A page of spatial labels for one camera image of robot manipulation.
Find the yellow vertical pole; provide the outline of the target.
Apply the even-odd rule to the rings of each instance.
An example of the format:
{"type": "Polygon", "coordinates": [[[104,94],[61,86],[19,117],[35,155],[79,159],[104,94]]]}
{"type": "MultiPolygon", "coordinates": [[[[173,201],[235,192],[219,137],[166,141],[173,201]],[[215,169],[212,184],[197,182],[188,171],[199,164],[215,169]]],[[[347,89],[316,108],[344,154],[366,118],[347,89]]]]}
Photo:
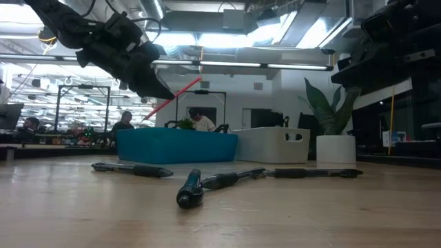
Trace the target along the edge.
{"type": "Polygon", "coordinates": [[[394,109],[395,109],[395,86],[392,86],[391,113],[390,113],[390,125],[389,125],[389,145],[388,145],[388,152],[387,152],[388,156],[391,155],[391,148],[392,148],[394,109]]]}

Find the white plastic bin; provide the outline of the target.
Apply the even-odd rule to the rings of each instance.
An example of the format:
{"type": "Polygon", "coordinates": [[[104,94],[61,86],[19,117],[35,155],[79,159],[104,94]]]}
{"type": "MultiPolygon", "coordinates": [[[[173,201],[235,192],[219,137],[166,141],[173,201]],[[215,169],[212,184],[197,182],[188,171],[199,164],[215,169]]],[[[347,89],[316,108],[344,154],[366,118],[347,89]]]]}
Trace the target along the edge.
{"type": "Polygon", "coordinates": [[[258,127],[232,133],[238,136],[236,160],[270,164],[307,162],[310,130],[258,127]]]}

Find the small white box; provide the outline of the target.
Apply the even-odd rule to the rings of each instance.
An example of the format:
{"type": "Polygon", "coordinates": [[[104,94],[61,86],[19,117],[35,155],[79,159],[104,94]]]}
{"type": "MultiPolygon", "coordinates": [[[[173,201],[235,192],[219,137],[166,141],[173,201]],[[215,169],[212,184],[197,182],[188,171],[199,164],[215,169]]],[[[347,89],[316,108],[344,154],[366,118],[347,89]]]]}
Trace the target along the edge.
{"type": "Polygon", "coordinates": [[[396,143],[404,143],[407,140],[406,132],[382,132],[382,145],[383,147],[395,147],[396,143]]]}

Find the blue plastic tray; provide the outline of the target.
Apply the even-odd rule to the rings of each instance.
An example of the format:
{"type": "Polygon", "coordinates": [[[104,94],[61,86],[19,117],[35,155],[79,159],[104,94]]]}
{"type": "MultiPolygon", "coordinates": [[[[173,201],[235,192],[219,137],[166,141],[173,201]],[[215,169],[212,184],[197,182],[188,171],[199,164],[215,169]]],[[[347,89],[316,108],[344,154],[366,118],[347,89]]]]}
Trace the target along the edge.
{"type": "Polygon", "coordinates": [[[235,159],[238,136],[166,127],[119,130],[122,161],[147,164],[215,163],[235,159]]]}

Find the dark computer monitor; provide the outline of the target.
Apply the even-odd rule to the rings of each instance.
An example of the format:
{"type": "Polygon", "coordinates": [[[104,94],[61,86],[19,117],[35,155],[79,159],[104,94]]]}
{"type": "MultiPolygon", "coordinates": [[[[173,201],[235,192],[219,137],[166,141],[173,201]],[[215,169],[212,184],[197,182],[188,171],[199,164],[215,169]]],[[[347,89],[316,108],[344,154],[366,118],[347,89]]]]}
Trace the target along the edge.
{"type": "Polygon", "coordinates": [[[0,105],[0,130],[14,130],[23,107],[22,103],[0,105]]]}

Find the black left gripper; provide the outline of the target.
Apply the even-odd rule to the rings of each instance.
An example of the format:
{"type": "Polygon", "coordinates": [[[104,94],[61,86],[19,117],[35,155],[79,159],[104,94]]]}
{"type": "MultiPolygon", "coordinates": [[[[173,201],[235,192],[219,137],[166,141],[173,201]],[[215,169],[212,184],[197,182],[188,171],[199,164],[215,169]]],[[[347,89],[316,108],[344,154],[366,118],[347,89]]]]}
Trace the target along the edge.
{"type": "Polygon", "coordinates": [[[141,98],[172,100],[174,94],[156,76],[151,63],[159,51],[151,41],[143,42],[143,31],[125,12],[114,13],[84,40],[76,53],[81,67],[92,63],[128,84],[141,98]]]}

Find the red pencil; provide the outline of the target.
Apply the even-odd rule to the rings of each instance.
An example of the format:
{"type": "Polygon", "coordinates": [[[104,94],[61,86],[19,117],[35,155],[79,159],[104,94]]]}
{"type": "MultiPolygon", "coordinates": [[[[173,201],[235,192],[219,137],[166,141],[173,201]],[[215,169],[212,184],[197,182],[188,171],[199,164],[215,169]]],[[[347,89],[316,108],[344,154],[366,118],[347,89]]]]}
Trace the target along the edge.
{"type": "Polygon", "coordinates": [[[155,115],[157,112],[162,110],[166,105],[171,103],[173,100],[176,100],[182,93],[184,93],[185,91],[190,89],[193,85],[195,85],[196,83],[200,82],[201,80],[202,80],[201,76],[199,76],[198,78],[194,79],[192,82],[187,84],[183,89],[181,89],[177,93],[175,93],[174,98],[172,98],[170,100],[166,100],[163,103],[161,103],[160,105],[158,105],[152,112],[150,112],[147,116],[145,116],[142,121],[148,120],[151,116],[155,115]]]}

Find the black background rig frame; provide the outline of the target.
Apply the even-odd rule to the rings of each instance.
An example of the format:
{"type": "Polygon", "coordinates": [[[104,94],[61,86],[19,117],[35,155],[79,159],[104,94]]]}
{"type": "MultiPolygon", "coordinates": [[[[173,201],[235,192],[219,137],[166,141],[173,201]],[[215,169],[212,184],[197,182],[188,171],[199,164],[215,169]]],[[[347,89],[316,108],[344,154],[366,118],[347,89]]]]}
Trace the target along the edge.
{"type": "Polygon", "coordinates": [[[229,125],[226,123],[226,106],[227,106],[227,93],[226,92],[213,92],[209,90],[185,90],[182,94],[176,96],[175,103],[175,121],[178,122],[178,113],[179,113],[179,103],[180,97],[184,99],[188,94],[195,94],[201,96],[209,96],[210,94],[215,94],[216,98],[223,104],[223,124],[220,127],[216,128],[217,132],[228,133],[229,125]]]}
{"type": "Polygon", "coordinates": [[[58,86],[56,112],[55,112],[55,120],[54,120],[54,131],[57,132],[58,127],[59,127],[59,110],[60,110],[60,106],[61,106],[61,99],[73,88],[79,88],[79,89],[83,89],[83,90],[92,90],[94,88],[107,90],[107,94],[104,94],[104,96],[106,97],[104,132],[107,132],[107,126],[108,126],[108,120],[109,120],[109,110],[110,110],[111,87],[110,86],[91,85],[91,84],[59,85],[58,86]]]}

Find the overhead light bar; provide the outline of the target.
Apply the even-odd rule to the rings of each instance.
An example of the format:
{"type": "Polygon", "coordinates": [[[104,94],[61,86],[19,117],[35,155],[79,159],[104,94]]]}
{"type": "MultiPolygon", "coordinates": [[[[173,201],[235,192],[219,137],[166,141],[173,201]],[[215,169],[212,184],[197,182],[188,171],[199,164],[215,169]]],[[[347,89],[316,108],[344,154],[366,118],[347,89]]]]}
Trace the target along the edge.
{"type": "MultiPolygon", "coordinates": [[[[35,54],[4,54],[0,53],[0,61],[7,63],[33,63],[33,64],[60,64],[80,65],[75,56],[50,56],[35,54]]],[[[311,70],[311,71],[332,71],[334,66],[330,65],[307,65],[307,64],[281,64],[281,63],[248,63],[229,61],[185,61],[185,60],[155,60],[153,65],[194,65],[194,66],[216,66],[235,68],[259,68],[278,70],[311,70]]]]}

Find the potted snake plant white pot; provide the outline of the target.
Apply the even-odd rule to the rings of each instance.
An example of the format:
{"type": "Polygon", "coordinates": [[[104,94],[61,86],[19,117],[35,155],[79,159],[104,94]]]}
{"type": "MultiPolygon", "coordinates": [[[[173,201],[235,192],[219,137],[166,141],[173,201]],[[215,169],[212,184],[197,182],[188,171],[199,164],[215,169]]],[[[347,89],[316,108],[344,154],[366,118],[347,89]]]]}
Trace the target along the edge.
{"type": "Polygon", "coordinates": [[[315,116],[323,134],[316,137],[316,167],[318,169],[355,169],[356,138],[343,134],[351,119],[353,106],[360,96],[359,87],[348,87],[345,95],[339,87],[330,103],[326,96],[305,79],[305,102],[315,116]]]}

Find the black pen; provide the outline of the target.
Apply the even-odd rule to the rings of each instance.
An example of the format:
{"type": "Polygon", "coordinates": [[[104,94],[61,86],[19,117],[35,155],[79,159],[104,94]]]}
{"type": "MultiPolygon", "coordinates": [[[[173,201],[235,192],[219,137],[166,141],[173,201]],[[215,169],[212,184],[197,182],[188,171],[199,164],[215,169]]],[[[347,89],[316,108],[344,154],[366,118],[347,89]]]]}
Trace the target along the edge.
{"type": "Polygon", "coordinates": [[[307,177],[339,177],[357,178],[363,171],[357,169],[274,169],[267,170],[264,175],[274,178],[307,178],[307,177]]]}
{"type": "Polygon", "coordinates": [[[259,167],[254,169],[243,170],[239,172],[229,172],[223,174],[214,174],[204,178],[201,181],[201,187],[204,189],[222,189],[236,184],[244,178],[255,178],[262,176],[266,171],[265,168],[259,167]]]}
{"type": "Polygon", "coordinates": [[[204,197],[204,191],[201,186],[201,171],[193,169],[185,182],[179,189],[176,202],[181,209],[192,209],[198,207],[204,197]]]}
{"type": "Polygon", "coordinates": [[[173,176],[174,173],[162,167],[151,167],[147,165],[123,165],[117,163],[94,163],[91,167],[97,172],[118,172],[133,174],[142,177],[165,178],[173,176]]]}

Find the black aluminium table frame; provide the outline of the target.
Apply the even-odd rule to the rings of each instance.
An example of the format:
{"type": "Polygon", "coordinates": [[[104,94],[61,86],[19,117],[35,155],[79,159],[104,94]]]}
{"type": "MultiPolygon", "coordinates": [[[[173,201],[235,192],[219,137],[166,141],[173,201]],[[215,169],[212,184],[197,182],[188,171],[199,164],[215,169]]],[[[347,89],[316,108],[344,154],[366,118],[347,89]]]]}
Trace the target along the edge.
{"type": "MultiPolygon", "coordinates": [[[[14,152],[15,159],[49,158],[60,156],[116,155],[115,149],[101,148],[12,148],[12,144],[0,147],[0,161],[6,159],[7,151],[14,152]]],[[[410,156],[357,155],[358,162],[401,165],[441,170],[441,158],[420,158],[410,156]]]]}

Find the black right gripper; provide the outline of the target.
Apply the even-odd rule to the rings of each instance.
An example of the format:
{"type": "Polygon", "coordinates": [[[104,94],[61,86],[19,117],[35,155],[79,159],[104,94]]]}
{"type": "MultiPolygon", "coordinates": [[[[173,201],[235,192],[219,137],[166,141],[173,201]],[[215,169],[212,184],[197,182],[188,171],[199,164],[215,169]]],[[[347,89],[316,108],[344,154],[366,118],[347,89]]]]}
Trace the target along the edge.
{"type": "Polygon", "coordinates": [[[411,50],[441,52],[441,0],[388,0],[360,27],[366,36],[362,49],[337,62],[331,82],[345,88],[400,83],[411,76],[411,50]]]}

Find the small green plant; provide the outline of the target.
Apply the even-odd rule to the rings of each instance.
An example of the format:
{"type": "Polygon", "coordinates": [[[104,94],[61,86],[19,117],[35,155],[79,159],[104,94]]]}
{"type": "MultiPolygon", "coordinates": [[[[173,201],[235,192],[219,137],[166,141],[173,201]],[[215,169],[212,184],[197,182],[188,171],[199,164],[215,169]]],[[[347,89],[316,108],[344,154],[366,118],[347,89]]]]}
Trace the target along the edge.
{"type": "Polygon", "coordinates": [[[195,130],[194,122],[191,118],[183,118],[179,120],[176,126],[182,130],[195,130]]]}

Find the person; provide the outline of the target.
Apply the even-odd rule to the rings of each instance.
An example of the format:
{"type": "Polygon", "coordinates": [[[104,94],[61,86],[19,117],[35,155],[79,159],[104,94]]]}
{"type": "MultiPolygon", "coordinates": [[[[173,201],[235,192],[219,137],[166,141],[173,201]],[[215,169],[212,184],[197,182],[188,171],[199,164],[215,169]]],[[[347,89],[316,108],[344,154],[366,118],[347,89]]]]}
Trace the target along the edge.
{"type": "Polygon", "coordinates": [[[192,120],[192,127],[197,131],[213,132],[216,127],[214,123],[206,116],[203,116],[198,108],[190,108],[189,115],[192,120]]]}
{"type": "Polygon", "coordinates": [[[40,143],[39,133],[40,121],[36,117],[28,117],[22,127],[17,130],[15,139],[18,143],[40,143]]]}
{"type": "Polygon", "coordinates": [[[132,113],[129,111],[124,111],[121,115],[121,120],[115,123],[111,129],[112,141],[114,142],[114,146],[116,147],[116,134],[119,130],[127,130],[134,129],[134,126],[131,124],[132,113]]]}

